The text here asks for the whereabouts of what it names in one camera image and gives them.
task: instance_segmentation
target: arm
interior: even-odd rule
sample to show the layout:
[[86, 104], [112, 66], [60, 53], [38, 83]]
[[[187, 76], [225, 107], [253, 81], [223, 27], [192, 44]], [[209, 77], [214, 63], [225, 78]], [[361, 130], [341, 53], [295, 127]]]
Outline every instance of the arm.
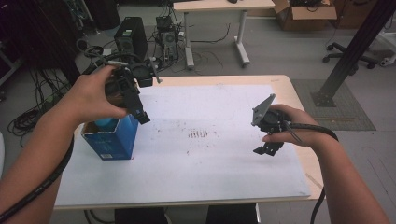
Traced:
[[[79, 124], [102, 118], [122, 118], [125, 109], [111, 105], [105, 82], [114, 67], [80, 76], [73, 88], [39, 120], [29, 142], [0, 181], [0, 213], [43, 182], [60, 163]], [[60, 178], [33, 202], [8, 220], [9, 223], [48, 223]]]
[[[286, 112], [293, 123], [318, 125], [302, 110], [286, 105], [272, 105], [271, 108]], [[340, 143], [325, 133], [308, 130], [294, 132], [303, 140], [302, 143], [298, 143], [289, 132], [267, 135], [262, 141], [291, 142], [314, 150], [323, 176], [332, 223], [389, 223]]]

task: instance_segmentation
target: box flap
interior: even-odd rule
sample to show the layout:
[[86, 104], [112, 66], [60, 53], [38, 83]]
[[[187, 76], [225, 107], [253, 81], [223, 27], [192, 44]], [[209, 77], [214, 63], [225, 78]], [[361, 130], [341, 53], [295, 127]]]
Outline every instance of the box flap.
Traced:
[[335, 7], [292, 7], [294, 20], [336, 20]]
[[290, 7], [289, 1], [288, 0], [273, 0], [275, 7], [274, 11], [276, 13], [279, 13], [283, 11], [284, 9]]

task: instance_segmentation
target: person's right hand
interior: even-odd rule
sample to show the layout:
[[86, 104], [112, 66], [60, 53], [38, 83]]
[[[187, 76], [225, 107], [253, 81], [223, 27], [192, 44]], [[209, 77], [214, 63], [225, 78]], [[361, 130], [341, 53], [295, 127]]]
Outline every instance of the person's right hand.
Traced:
[[[302, 123], [318, 125], [318, 123], [306, 112], [300, 109], [290, 107], [288, 105], [271, 105], [270, 109], [280, 110], [285, 112], [291, 119], [291, 123]], [[273, 133], [266, 135], [262, 138], [263, 142], [289, 142], [302, 147], [312, 147], [319, 138], [325, 133], [319, 133], [316, 131], [311, 131], [307, 129], [293, 129], [296, 135], [302, 140], [302, 142], [297, 141], [289, 131], [284, 131], [281, 133]]]

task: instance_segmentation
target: person's left hand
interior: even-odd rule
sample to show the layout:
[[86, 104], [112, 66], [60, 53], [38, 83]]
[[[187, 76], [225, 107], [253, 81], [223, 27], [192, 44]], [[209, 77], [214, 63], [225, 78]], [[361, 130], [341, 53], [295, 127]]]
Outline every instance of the person's left hand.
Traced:
[[77, 126], [97, 119], [125, 117], [126, 109], [112, 105], [105, 95], [106, 80], [114, 68], [108, 65], [94, 74], [81, 75], [53, 109]]

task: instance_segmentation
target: black metal post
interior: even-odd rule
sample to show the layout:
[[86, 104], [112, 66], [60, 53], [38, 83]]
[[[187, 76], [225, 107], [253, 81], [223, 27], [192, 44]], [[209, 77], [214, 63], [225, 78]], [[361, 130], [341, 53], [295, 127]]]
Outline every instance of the black metal post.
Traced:
[[332, 98], [396, 9], [395, 0], [377, 0], [319, 92], [311, 92], [316, 106], [334, 106]]

